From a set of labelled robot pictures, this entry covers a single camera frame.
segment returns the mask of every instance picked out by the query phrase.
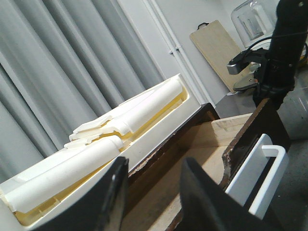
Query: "wooden board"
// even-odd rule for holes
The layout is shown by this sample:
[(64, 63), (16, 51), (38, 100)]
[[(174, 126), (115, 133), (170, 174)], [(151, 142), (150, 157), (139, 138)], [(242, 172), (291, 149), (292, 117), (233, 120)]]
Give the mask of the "wooden board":
[(195, 158), (208, 175), (216, 183), (220, 183), (224, 172), (221, 156), (225, 149), (226, 147), (214, 147), (187, 151), (124, 217), (121, 231), (166, 230), (181, 209), (179, 181), (183, 159), (188, 156)]
[(241, 52), (241, 49), (220, 22), (216, 20), (206, 27), (200, 28), (191, 33), (190, 38), (227, 88), (234, 93), (234, 84), (248, 74), (249, 68), (238, 75), (229, 74), (227, 64)]
[(251, 114), (218, 119), (192, 127), (179, 141), (181, 148), (228, 146)]

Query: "curtain fold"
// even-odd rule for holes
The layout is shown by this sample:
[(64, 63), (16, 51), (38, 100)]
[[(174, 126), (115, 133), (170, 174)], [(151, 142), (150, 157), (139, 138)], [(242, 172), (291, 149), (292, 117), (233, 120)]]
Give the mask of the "curtain fold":
[(3, 0), (0, 182), (162, 76), (116, 0)]

